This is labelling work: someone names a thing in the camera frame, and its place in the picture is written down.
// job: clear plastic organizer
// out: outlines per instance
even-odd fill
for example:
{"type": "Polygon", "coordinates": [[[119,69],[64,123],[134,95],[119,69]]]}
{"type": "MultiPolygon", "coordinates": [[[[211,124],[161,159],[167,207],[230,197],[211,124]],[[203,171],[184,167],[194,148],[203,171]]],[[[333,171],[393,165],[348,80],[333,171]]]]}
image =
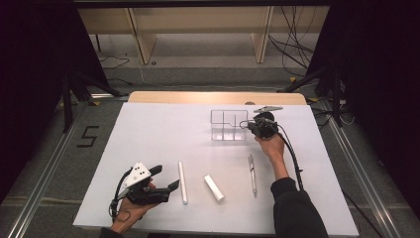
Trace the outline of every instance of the clear plastic organizer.
{"type": "Polygon", "coordinates": [[[247,110],[212,110],[211,139],[213,141],[245,141],[247,121],[247,110]]]}

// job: black device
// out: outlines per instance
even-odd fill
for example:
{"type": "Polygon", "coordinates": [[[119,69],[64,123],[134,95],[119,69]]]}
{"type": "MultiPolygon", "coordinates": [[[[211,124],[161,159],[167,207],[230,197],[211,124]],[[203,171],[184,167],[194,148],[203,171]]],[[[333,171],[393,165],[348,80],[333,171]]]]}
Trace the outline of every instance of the black device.
{"type": "Polygon", "coordinates": [[[162,166],[156,166],[150,169],[151,176],[129,187],[126,197],[137,205],[155,204],[168,202],[169,195],[179,187],[179,179],[168,185],[166,188],[150,188],[152,176],[161,172],[162,166]]]}
{"type": "Polygon", "coordinates": [[[278,125],[270,112],[263,112],[254,117],[255,122],[248,122],[248,129],[262,139],[268,139],[278,133],[278,125]]]}
{"type": "Polygon", "coordinates": [[[159,174],[162,166],[155,166],[148,170],[142,163],[136,163],[132,168],[123,174],[115,191],[114,199],[109,205],[110,215],[114,221],[117,217],[117,206],[119,200],[127,197],[133,204],[147,205],[162,202],[168,202],[170,193],[177,190],[179,187],[179,179],[168,185],[166,188],[151,188],[149,183],[152,177],[159,174]],[[121,184],[127,178],[126,189],[120,194],[121,184]]]}

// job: white cylinder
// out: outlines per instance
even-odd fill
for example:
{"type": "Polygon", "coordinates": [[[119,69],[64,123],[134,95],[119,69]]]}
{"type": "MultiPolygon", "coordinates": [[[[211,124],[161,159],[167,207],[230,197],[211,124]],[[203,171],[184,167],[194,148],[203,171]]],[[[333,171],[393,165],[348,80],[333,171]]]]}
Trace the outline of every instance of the white cylinder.
{"type": "Polygon", "coordinates": [[[181,193],[182,193],[182,201],[184,204],[188,203],[188,196],[186,195],[186,185],[185,185],[185,176],[183,173],[183,165],[182,162],[178,163],[179,168],[179,180],[181,183],[181,193]]]}
{"type": "Polygon", "coordinates": [[[219,189],[219,187],[217,187],[216,183],[211,179],[210,176],[204,177],[204,180],[207,182],[207,185],[209,185],[214,197],[218,202],[225,198],[225,195],[223,195],[222,191],[219,189]]]}

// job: gray carpet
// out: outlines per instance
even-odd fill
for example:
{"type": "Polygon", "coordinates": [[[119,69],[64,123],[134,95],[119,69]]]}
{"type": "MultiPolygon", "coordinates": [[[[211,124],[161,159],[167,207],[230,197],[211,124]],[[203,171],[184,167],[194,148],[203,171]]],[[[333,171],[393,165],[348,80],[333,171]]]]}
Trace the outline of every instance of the gray carpet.
{"type": "MultiPolygon", "coordinates": [[[[108,78],[120,78],[134,83],[134,85],[130,85],[117,79],[110,80],[113,88],[123,92],[136,90],[274,91],[275,88],[282,88],[290,83],[288,73],[279,68],[144,68],[142,73],[143,80],[138,69],[106,70],[108,78]]],[[[298,92],[306,96],[313,96],[313,89],[313,86],[309,86],[301,88],[298,92]]],[[[102,93],[97,88],[91,88],[90,90],[91,92],[102,93]]],[[[102,101],[98,106],[87,107],[77,124],[70,144],[25,237],[66,238],[98,236],[98,231],[83,230],[73,227],[71,224],[95,173],[122,103],[121,101],[102,101]],[[79,148],[77,147],[78,145],[90,143],[90,140],[81,138],[87,126],[98,126],[97,129],[88,131],[89,135],[96,136],[97,139],[93,147],[79,148]]],[[[325,117],[320,117],[318,118],[318,123],[321,124],[325,120],[325,117]]],[[[39,149],[34,154],[33,159],[28,162],[13,189],[9,192],[8,197],[0,206],[0,237],[6,236],[26,197],[31,194],[43,168],[57,145],[62,127],[63,111],[62,108],[58,107],[50,129],[39,144],[39,149]]],[[[364,167],[369,171],[369,177],[394,218],[402,237],[420,237],[419,220],[399,193],[386,170],[376,162],[375,152],[366,139],[363,130],[357,123],[345,125],[344,128],[364,167]]],[[[368,202],[345,159],[344,153],[334,137],[332,129],[327,124],[320,131],[341,187],[361,207],[374,225],[379,228],[368,202]]],[[[349,202],[348,204],[360,230],[361,237],[377,237],[354,206],[349,202]]],[[[132,231],[126,237],[146,236],[147,234],[132,231]]],[[[171,237],[202,236],[174,234],[171,237]]]]}

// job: black sleeve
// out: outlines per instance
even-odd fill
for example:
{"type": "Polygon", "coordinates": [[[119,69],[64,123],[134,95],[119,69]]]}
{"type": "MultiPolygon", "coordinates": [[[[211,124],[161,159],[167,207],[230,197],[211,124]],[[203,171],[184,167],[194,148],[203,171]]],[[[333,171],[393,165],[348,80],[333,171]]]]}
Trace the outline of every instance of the black sleeve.
{"type": "Polygon", "coordinates": [[[108,228],[101,228],[99,238],[124,238],[124,236],[108,228]]]}
{"type": "Polygon", "coordinates": [[[281,178],[271,185],[274,196],[276,237],[328,237],[324,222],[306,191],[298,191],[292,178],[281,178]]]}

